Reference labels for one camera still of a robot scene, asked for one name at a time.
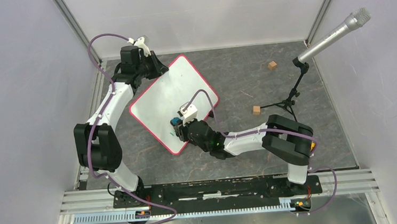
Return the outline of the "blue whiteboard eraser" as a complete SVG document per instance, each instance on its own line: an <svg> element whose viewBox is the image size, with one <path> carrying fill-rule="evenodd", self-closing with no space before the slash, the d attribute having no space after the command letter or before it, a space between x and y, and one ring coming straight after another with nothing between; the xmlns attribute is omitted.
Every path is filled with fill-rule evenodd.
<svg viewBox="0 0 397 224"><path fill-rule="evenodd" d="M176 126L178 126L179 124L181 124L182 123L182 120L179 118L179 117L175 117L175 118L173 118L172 120L170 120L170 124L173 126L173 127L176 127Z"/></svg>

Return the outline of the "pink framed whiteboard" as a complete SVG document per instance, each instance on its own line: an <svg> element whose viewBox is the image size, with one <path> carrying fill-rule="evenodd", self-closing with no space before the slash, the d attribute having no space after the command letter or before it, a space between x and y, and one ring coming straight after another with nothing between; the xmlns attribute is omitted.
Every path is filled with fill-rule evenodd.
<svg viewBox="0 0 397 224"><path fill-rule="evenodd" d="M179 117L179 108L204 89L213 106L220 97L185 55L179 55L169 65L169 71L155 79L131 104L129 112L171 154L178 155L187 145L180 141L170 124Z"/></svg>

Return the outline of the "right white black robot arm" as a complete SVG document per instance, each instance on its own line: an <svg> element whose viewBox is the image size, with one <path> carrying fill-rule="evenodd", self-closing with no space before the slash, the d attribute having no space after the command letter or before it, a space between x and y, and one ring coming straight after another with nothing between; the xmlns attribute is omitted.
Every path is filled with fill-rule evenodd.
<svg viewBox="0 0 397 224"><path fill-rule="evenodd" d="M316 141L313 129L305 124L280 115L270 115L267 122L242 132L221 133L196 119L184 124L175 117L170 124L181 141L199 147L216 159L267 150L287 163L289 192L300 194L308 187L307 169Z"/></svg>

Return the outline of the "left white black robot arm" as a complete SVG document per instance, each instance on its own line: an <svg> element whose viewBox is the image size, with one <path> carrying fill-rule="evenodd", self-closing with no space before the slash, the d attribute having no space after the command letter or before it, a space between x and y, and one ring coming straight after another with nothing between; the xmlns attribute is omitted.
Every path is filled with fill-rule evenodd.
<svg viewBox="0 0 397 224"><path fill-rule="evenodd" d="M107 178L133 206L146 201L142 179L123 163L122 147L116 136L116 124L132 100L143 79L159 78L169 71L155 52L142 46L121 48L121 61L108 76L110 87L97 111L85 123L76 124L74 139L78 161L94 178Z"/></svg>

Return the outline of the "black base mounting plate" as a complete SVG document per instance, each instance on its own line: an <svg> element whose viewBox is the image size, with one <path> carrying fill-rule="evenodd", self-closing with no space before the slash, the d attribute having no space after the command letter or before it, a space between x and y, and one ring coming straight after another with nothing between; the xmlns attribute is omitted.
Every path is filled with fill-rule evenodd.
<svg viewBox="0 0 397 224"><path fill-rule="evenodd" d="M145 187L139 201L128 193L113 193L113 208L149 209L151 214L175 214L247 207L274 206L280 198L311 196L323 191L317 175L309 175L303 185L284 175L156 184Z"/></svg>

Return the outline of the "near wooden cube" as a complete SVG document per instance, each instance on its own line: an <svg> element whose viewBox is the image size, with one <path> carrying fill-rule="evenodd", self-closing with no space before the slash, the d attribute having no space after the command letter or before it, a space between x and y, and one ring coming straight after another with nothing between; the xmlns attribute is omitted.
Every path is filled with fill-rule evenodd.
<svg viewBox="0 0 397 224"><path fill-rule="evenodd" d="M253 106L252 113L253 113L253 115L255 115L255 116L260 115L260 113L261 113L261 106Z"/></svg>

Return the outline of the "wooden cube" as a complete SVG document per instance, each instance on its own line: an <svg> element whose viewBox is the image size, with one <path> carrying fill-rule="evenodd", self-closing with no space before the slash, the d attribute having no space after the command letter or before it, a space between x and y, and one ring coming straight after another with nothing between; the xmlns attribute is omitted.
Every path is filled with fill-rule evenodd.
<svg viewBox="0 0 397 224"><path fill-rule="evenodd" d="M253 115L255 115L255 116L260 115L260 113L261 113L261 106L253 106L252 113L253 113Z"/></svg>
<svg viewBox="0 0 397 224"><path fill-rule="evenodd" d="M277 64L275 61L271 61L271 62L269 62L269 64L268 64L268 68L269 68L271 71L274 71L277 67L278 67L278 64Z"/></svg>

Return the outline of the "black microphone tripod stand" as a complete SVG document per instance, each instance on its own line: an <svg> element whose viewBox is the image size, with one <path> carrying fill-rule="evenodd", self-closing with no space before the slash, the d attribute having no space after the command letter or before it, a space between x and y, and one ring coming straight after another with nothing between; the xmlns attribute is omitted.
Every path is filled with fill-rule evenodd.
<svg viewBox="0 0 397 224"><path fill-rule="evenodd" d="M293 111L293 106L295 104L295 101L293 97L298 97L300 95L300 92L297 91L297 87L299 86L299 83L301 82L303 76L308 72L309 70L309 64L306 62L300 62L298 58L293 59L292 63L299 68L300 70L300 75L299 78L297 79L294 87L291 89L289 92L289 95L286 99L282 100L281 102L277 103L272 103L269 105L261 106L260 109L263 108L269 108L272 106L279 107L281 109L284 109L286 112L288 112L290 115L293 116L295 122L298 121L295 112Z"/></svg>

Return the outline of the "far wooden cube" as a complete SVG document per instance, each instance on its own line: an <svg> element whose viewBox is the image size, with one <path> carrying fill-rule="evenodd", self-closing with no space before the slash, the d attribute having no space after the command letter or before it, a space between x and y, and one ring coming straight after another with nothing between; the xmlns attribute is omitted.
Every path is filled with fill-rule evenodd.
<svg viewBox="0 0 397 224"><path fill-rule="evenodd" d="M271 61L271 62L269 62L269 64L268 64L268 68L269 68L271 71L274 71L277 67L278 67L278 64L277 64L275 61Z"/></svg>

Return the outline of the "silver microphone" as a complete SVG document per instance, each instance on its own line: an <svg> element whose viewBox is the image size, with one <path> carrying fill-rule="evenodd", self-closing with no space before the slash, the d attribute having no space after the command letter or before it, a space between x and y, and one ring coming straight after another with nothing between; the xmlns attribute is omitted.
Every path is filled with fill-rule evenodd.
<svg viewBox="0 0 397 224"><path fill-rule="evenodd" d="M317 54L346 36L350 32L353 32L359 28L362 28L371 18L371 15L366 7L350 13L347 18L338 25L335 29L331 30L324 37L313 43L307 50L303 51L297 57L295 57L292 63L296 67L302 67L303 64L312 59Z"/></svg>

